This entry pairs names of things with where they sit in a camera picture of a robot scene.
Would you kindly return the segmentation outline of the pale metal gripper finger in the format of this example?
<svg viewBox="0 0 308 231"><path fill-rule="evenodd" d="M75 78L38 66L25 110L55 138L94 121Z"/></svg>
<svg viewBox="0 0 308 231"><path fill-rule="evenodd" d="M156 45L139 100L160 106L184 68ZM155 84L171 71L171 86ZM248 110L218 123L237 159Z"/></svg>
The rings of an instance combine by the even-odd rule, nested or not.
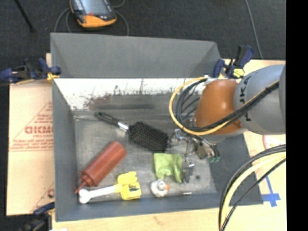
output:
<svg viewBox="0 0 308 231"><path fill-rule="evenodd" d="M190 177L193 175L195 163L189 159L185 158L182 163L182 179L183 182L188 183L190 181Z"/></svg>
<svg viewBox="0 0 308 231"><path fill-rule="evenodd" d="M184 142L187 142L187 137L182 134L179 128L175 129L169 138L169 147L180 146Z"/></svg>

